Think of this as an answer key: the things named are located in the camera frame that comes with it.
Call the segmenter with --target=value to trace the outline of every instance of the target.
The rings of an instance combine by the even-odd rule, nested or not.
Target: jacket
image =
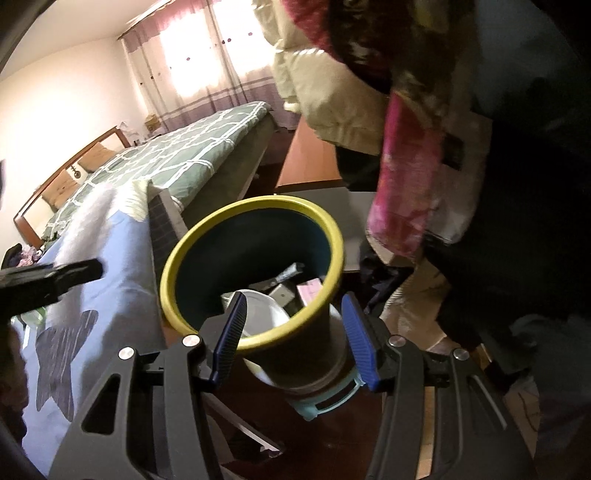
[[[344,64],[314,47],[280,0],[252,0],[267,41],[285,109],[301,113],[322,140],[379,155],[388,97],[357,78]]]

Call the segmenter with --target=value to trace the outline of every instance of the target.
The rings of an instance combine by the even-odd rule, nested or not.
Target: screw
[[[457,360],[460,360],[462,362],[465,361],[465,360],[468,360],[470,358],[470,354],[466,350],[464,350],[463,348],[456,348],[453,351],[453,356]]]
[[[183,338],[183,345],[184,346],[197,346],[201,343],[201,339],[198,335],[187,335]]]
[[[392,335],[389,339],[388,339],[388,343],[390,344],[390,346],[404,346],[406,345],[406,338],[404,338],[403,336],[400,335]]]
[[[132,349],[130,346],[123,347],[121,350],[119,350],[119,358],[122,360],[129,360],[134,354],[134,349]]]

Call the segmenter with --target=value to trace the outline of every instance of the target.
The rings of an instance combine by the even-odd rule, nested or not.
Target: white wall
[[[114,38],[59,51],[0,82],[0,260],[22,242],[12,218],[35,188],[120,122],[143,133],[146,114]]]

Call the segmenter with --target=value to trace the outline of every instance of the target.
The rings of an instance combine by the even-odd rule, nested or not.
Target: pink curtain
[[[275,87],[272,47],[245,0],[174,0],[123,41],[151,113],[169,131],[256,100],[271,105],[279,126],[297,126]]]

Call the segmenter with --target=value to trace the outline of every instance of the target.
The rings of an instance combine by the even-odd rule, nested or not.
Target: wooden headboard
[[[23,240],[26,243],[28,243],[29,245],[32,245],[35,248],[41,248],[41,246],[43,245],[43,241],[41,240],[41,238],[39,238],[39,236],[37,235],[37,233],[35,232],[35,230],[31,226],[31,224],[25,218],[25,214],[28,212],[28,210],[31,208],[31,206],[33,206],[33,204],[41,197],[41,194],[45,191],[45,189],[49,186],[49,184],[52,181],[54,181],[63,170],[66,170],[67,168],[69,168],[82,155],[84,155],[86,152],[88,152],[98,142],[102,142],[103,140],[106,140],[111,135],[117,135],[117,137],[119,138],[119,141],[124,146],[124,148],[130,147],[129,141],[127,140],[127,138],[125,138],[125,135],[123,134],[123,132],[121,130],[119,130],[119,128],[117,128],[117,127],[111,128],[110,130],[106,131],[104,134],[102,134],[98,138],[95,138],[87,146],[82,148],[82,150],[80,150],[76,155],[74,155],[71,159],[69,159],[67,162],[65,162],[54,173],[52,173],[51,176],[46,181],[44,181],[39,188],[37,188],[33,192],[33,194],[25,202],[25,205],[23,205],[20,208],[20,210],[14,216],[14,224],[17,226],[18,232],[21,234]]]

